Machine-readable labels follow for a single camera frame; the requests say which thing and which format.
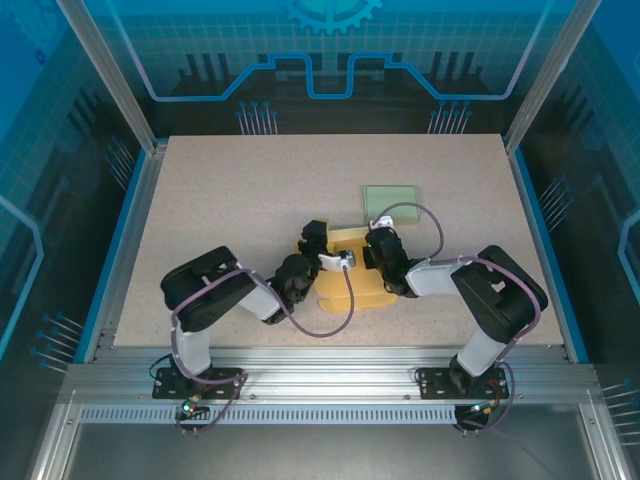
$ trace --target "beige table surface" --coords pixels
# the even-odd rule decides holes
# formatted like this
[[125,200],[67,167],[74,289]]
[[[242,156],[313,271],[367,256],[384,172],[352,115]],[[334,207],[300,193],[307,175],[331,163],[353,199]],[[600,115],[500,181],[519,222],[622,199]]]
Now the beige table surface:
[[[416,185],[445,231],[439,258],[504,248],[545,288],[499,135],[313,135],[171,137],[127,293],[116,346],[168,346],[160,280],[220,245],[265,278],[292,253],[302,227],[329,218],[361,226],[365,185]],[[409,257],[437,246],[426,215],[398,233]],[[324,313],[312,291],[298,320],[325,332],[344,319]],[[288,321],[266,326],[234,308],[212,328],[225,346],[461,345],[476,323],[459,296],[404,299],[356,312],[339,335],[318,340]],[[549,307],[525,343],[562,343]]]

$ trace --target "grid pattern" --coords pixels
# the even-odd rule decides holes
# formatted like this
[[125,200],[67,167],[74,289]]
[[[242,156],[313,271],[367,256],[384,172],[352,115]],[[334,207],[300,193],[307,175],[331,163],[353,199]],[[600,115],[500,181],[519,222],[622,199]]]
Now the grid pattern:
[[[586,32],[554,88],[554,96],[582,89],[594,115],[582,132],[586,146],[607,146],[626,186],[640,204],[640,101],[593,28]],[[624,218],[630,212],[618,212]]]
[[[463,58],[474,52],[471,71],[482,67],[481,79],[492,93],[506,90],[539,14],[514,13],[379,13],[350,28],[346,34],[313,34],[300,28],[285,14],[136,16],[122,19],[133,46],[158,95],[169,96],[180,81],[178,69],[188,71],[187,54],[224,53],[232,75],[258,62],[258,55],[269,52],[322,54],[325,75],[344,75],[338,70],[339,52],[384,50],[401,53],[402,59],[421,72],[431,68],[436,52],[459,52]],[[565,20],[551,15],[542,31],[530,61],[523,71],[518,89],[525,92],[533,81],[546,53]],[[124,42],[111,18],[96,19],[125,76],[135,90],[141,82]],[[204,65],[198,65],[201,71]],[[217,78],[222,66],[213,62]],[[460,75],[458,62],[453,78]],[[445,68],[438,74],[443,78]]]
[[[82,102],[77,99],[81,87],[108,95],[80,43],[68,30],[0,141],[0,193],[18,208],[26,206],[52,151],[73,152],[78,147],[82,137],[67,121],[67,113],[74,101]],[[16,225],[17,220],[0,208],[0,255]]]

